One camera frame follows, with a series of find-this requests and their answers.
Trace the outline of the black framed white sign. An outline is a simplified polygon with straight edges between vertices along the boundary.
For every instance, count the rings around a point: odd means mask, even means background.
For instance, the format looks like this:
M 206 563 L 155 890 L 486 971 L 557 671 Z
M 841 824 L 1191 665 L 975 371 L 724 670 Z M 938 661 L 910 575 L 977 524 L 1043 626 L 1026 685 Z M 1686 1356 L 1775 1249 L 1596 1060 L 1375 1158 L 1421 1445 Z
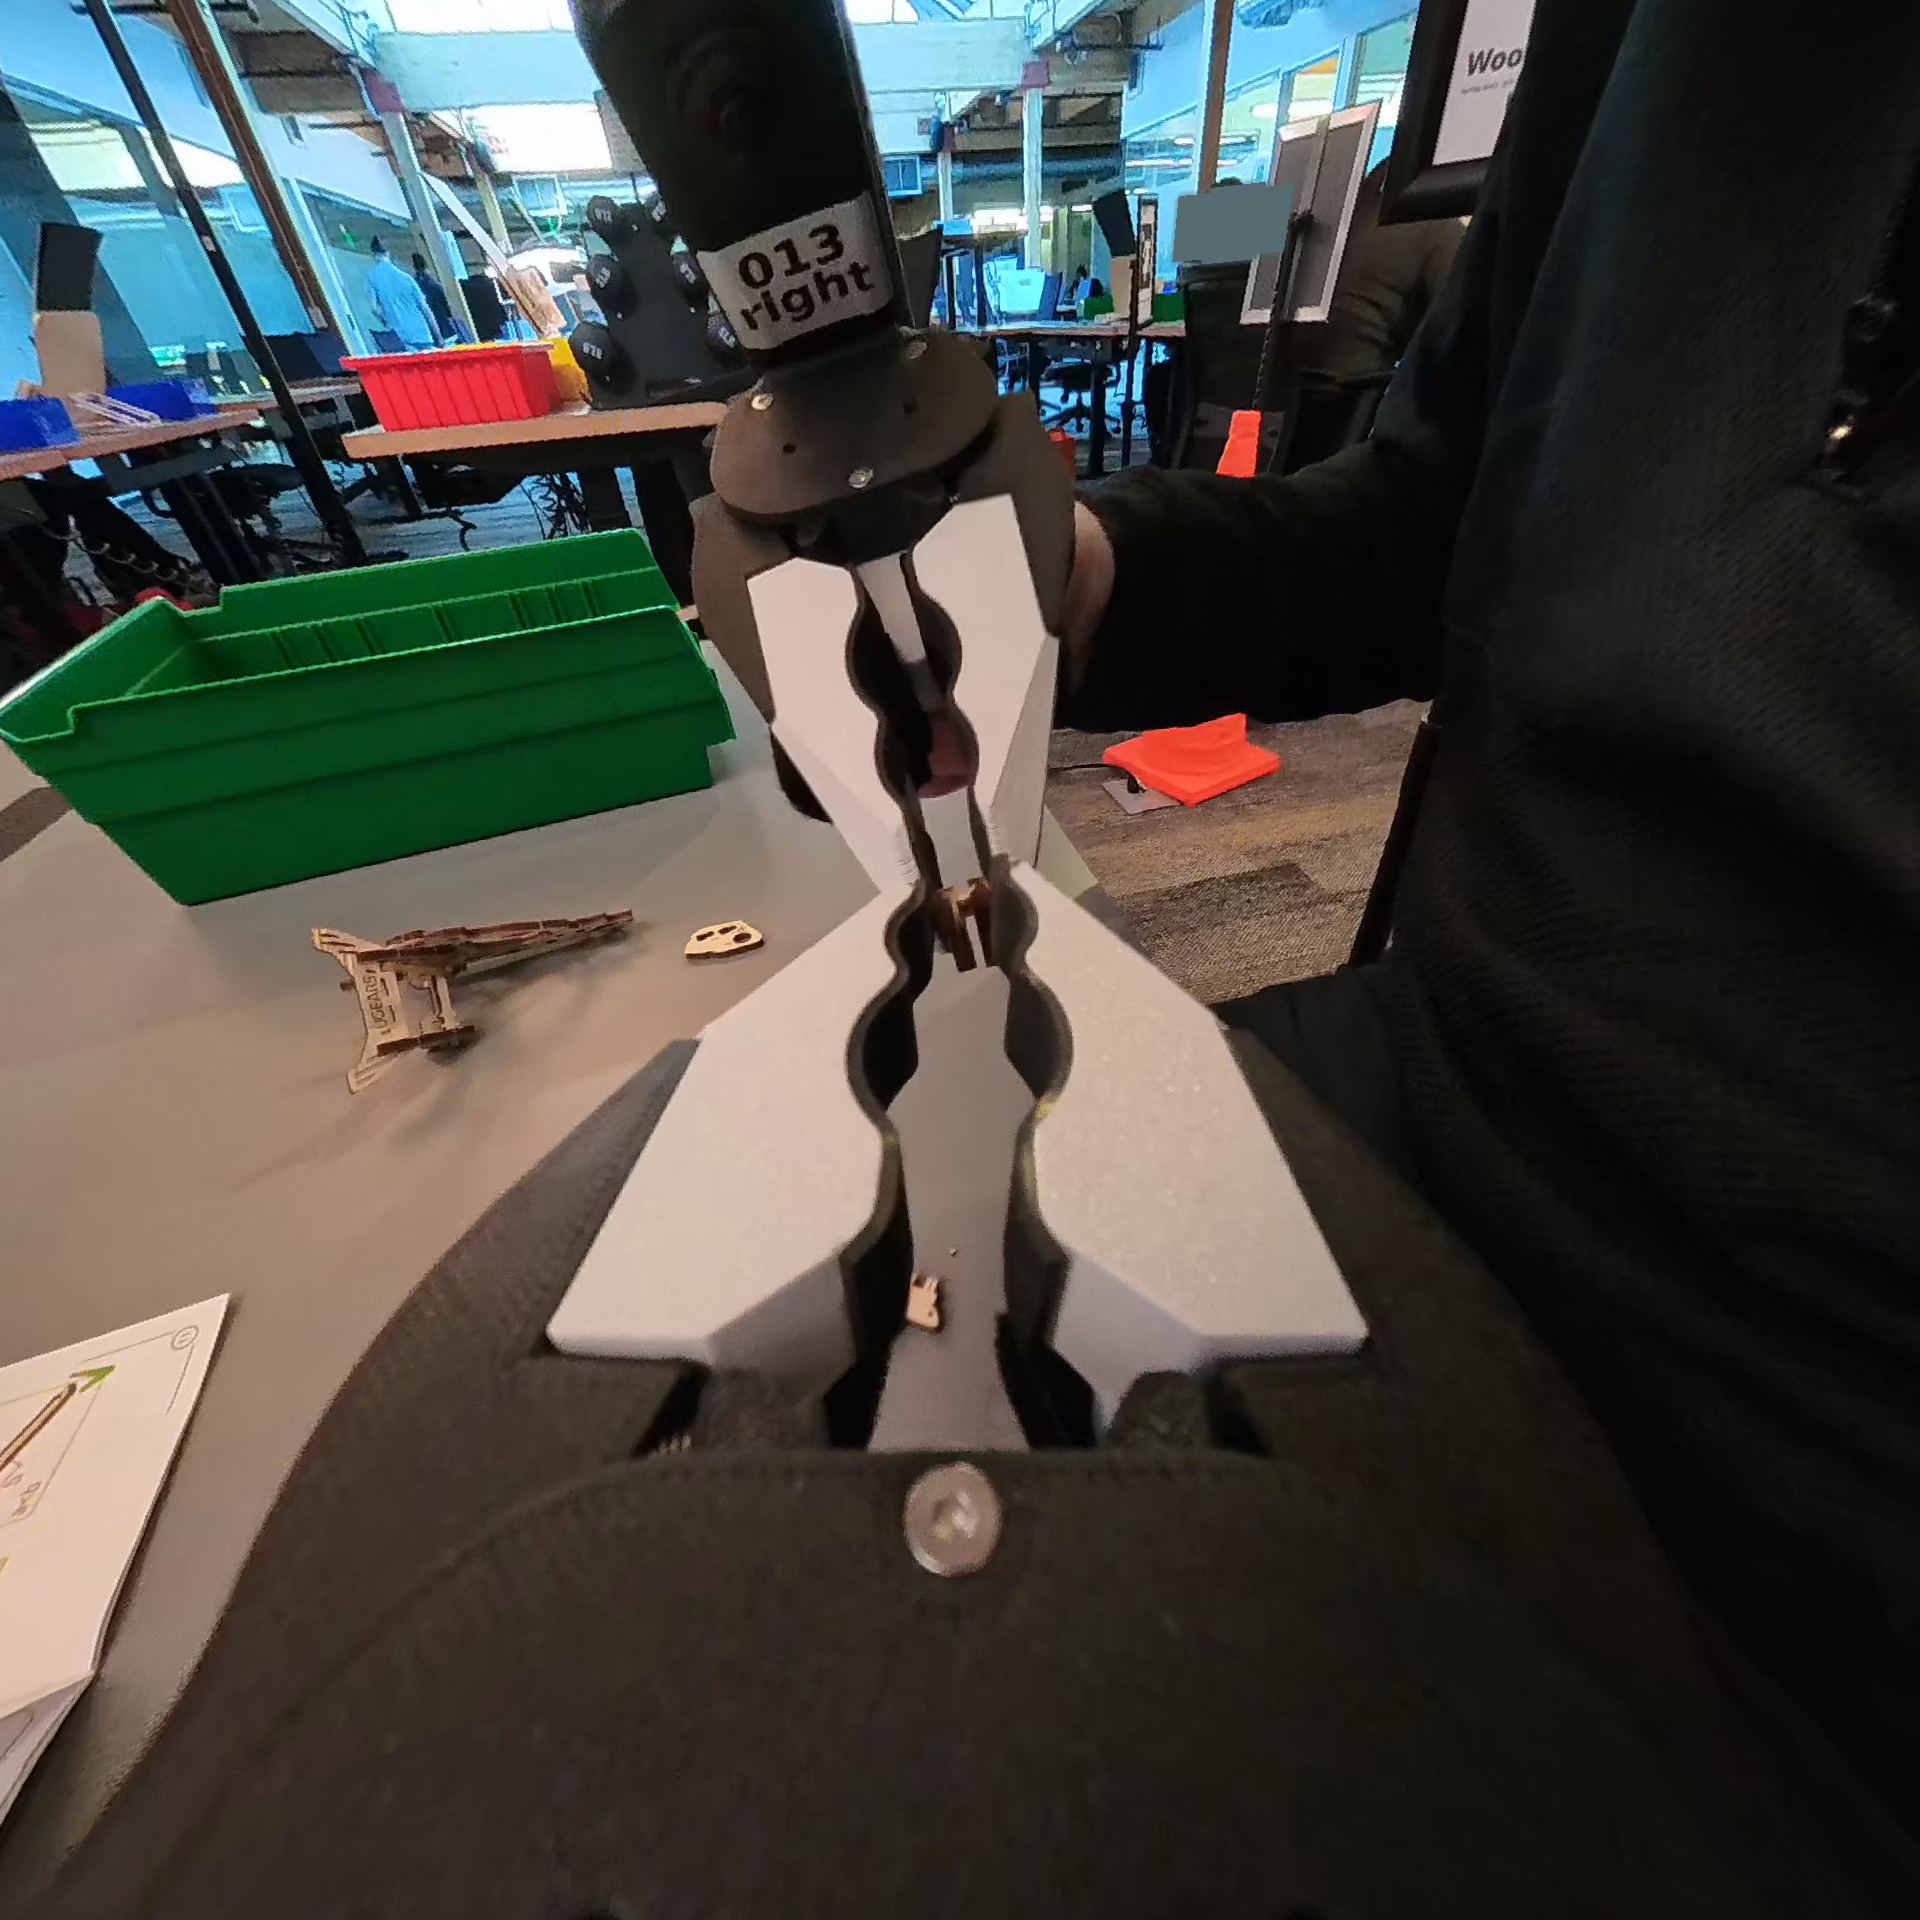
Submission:
M 1475 212 L 1533 9 L 1533 1 L 1417 3 L 1381 186 L 1381 227 Z

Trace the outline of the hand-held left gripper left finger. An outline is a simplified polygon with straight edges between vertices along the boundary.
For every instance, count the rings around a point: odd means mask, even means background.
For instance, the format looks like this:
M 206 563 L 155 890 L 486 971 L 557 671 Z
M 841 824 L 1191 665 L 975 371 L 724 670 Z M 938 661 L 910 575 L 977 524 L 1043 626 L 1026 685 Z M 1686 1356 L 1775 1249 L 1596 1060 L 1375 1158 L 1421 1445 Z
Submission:
M 930 975 L 910 882 L 710 1020 L 547 1341 L 774 1379 L 823 1403 L 834 1443 L 865 1445 L 913 1271 L 889 1107 Z

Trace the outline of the orange plastic object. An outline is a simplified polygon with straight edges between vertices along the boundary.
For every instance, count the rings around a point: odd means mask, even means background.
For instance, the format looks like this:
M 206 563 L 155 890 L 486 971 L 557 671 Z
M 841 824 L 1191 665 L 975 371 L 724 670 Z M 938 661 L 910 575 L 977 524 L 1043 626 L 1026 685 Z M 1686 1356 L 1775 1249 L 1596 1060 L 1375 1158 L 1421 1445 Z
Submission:
M 1138 732 L 1104 748 L 1101 762 L 1174 803 L 1208 803 L 1282 769 L 1282 756 L 1249 735 L 1247 716 Z

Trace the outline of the framed white board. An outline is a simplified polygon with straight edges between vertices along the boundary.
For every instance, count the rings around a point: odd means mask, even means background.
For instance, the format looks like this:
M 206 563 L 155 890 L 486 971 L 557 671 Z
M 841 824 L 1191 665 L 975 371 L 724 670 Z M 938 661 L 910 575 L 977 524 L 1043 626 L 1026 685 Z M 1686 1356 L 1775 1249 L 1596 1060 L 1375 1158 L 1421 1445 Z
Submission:
M 1266 182 L 1292 191 L 1292 212 L 1282 250 L 1249 265 L 1242 325 L 1269 323 L 1277 309 L 1288 323 L 1327 320 L 1378 123 L 1379 104 L 1367 101 L 1273 134 Z

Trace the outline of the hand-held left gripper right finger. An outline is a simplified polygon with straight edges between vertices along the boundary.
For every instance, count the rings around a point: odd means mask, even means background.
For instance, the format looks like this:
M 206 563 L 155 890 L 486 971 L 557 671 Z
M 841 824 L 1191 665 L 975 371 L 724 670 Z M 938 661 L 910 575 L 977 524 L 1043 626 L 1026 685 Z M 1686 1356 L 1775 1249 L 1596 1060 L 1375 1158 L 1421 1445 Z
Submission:
M 1140 1379 L 1345 1358 L 1370 1333 L 1226 1028 L 1028 862 L 992 874 L 1013 1148 L 995 1359 L 1036 1448 Z

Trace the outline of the assembled wooden model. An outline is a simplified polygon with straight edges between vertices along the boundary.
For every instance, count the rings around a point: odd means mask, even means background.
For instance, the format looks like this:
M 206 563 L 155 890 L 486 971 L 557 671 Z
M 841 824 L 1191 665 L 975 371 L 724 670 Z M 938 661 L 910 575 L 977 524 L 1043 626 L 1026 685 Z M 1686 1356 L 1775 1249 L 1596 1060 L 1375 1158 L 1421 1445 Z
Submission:
M 348 1091 L 368 1091 L 410 1054 L 452 1058 L 477 1041 L 480 1028 L 453 1000 L 457 980 L 622 939 L 634 924 L 631 909 L 611 909 L 410 928 L 382 939 L 332 925 L 312 928 L 310 944 L 343 969 L 342 989 L 351 994 L 363 1026 L 360 1052 L 345 1071 Z

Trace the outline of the person's body in black clothing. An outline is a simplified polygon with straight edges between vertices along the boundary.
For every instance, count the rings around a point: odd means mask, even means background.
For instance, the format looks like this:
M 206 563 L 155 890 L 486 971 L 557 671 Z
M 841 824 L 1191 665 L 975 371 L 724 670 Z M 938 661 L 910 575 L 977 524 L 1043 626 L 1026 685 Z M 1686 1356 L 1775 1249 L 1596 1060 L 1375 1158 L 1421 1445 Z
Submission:
M 1915 1915 L 1915 3 L 1542 3 L 1361 452 L 1448 481 L 1381 974 L 1860 1915 Z

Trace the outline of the person's right forearm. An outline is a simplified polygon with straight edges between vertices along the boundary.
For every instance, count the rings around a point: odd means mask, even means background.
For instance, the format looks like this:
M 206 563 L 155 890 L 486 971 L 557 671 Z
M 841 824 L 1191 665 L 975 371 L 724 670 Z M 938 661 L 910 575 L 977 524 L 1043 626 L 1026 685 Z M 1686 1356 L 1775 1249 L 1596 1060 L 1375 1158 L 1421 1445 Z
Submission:
M 1467 477 L 1436 436 L 1378 431 L 1288 475 L 1140 467 L 1088 487 L 1116 589 L 1056 719 L 1141 732 L 1430 699 Z

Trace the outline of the white instruction booklet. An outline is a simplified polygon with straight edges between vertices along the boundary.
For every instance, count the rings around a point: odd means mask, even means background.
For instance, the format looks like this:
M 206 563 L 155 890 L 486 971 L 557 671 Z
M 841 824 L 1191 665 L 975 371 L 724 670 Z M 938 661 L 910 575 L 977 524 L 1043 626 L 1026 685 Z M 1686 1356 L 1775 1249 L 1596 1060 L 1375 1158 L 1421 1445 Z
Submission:
M 1 1367 L 1 1811 L 101 1666 L 228 1302 Z

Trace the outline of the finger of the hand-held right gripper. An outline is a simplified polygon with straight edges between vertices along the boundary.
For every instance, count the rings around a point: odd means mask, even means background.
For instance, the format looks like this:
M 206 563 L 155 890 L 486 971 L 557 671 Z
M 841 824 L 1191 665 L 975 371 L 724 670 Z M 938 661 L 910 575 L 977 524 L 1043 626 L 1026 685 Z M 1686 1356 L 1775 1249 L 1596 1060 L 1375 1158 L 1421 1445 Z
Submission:
M 832 826 L 881 891 L 928 893 L 938 860 L 917 797 L 919 728 L 899 657 L 851 571 L 779 561 L 747 579 L 779 789 Z
M 977 858 L 1033 866 L 1059 643 L 1043 624 L 1013 500 L 951 506 L 908 552 L 908 579 L 931 618 L 926 645 L 947 665 Z

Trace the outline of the cardboard box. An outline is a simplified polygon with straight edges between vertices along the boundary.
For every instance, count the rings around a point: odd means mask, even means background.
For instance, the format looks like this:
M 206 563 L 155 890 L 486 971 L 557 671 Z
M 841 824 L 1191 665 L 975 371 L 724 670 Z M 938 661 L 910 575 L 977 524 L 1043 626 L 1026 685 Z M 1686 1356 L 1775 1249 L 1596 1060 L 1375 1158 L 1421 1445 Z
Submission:
M 101 322 L 94 308 L 101 236 L 69 221 L 41 221 L 31 275 L 38 385 L 54 397 L 108 385 Z

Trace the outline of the red plastic bin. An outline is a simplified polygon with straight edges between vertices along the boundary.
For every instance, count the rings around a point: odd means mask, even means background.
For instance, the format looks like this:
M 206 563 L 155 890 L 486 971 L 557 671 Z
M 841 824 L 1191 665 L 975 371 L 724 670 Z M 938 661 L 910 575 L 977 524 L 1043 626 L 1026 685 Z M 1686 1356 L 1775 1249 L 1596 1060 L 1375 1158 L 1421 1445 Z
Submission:
M 460 343 L 343 355 L 339 361 L 388 431 L 542 419 L 563 405 L 542 343 Z

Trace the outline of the wooden top desk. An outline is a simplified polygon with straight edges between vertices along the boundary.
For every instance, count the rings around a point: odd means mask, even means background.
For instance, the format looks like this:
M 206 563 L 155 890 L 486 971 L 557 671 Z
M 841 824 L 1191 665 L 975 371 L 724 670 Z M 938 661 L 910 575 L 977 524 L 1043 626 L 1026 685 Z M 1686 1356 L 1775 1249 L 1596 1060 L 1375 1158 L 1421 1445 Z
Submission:
M 689 597 L 694 524 L 689 500 L 707 487 L 707 436 L 724 399 L 676 399 L 592 407 L 569 403 L 542 418 L 410 430 L 362 430 L 343 438 L 358 461 L 462 461 L 505 477 L 572 474 L 588 530 L 631 525 L 630 504 L 665 579 Z M 620 475 L 630 474 L 634 497 Z

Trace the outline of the black rack with round caps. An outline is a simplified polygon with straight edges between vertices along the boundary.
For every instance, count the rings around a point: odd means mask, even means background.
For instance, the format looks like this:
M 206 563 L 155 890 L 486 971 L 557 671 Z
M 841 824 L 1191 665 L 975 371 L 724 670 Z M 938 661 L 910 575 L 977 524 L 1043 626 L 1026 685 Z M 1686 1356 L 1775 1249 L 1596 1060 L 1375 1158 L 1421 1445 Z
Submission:
M 569 351 L 598 410 L 727 402 L 753 371 L 658 195 L 585 206 L 588 309 Z

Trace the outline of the green plastic bin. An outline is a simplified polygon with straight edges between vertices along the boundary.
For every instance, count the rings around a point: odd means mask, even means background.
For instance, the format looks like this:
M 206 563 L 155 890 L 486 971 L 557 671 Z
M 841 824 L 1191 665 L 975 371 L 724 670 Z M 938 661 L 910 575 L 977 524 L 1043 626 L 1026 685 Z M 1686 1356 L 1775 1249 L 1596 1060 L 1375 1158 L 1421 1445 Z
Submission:
M 9 691 L 1 732 L 202 904 L 701 789 L 734 726 L 623 530 L 144 601 Z

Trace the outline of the person's right hand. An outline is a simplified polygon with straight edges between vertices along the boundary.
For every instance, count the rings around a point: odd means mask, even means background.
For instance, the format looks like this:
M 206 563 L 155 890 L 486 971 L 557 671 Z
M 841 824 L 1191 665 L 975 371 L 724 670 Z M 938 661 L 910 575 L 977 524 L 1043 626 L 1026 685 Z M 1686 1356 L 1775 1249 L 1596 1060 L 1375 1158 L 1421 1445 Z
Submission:
M 1085 500 L 1071 508 L 1068 586 L 1059 626 L 1059 694 L 1076 691 L 1092 670 L 1098 636 L 1116 592 L 1116 549 Z

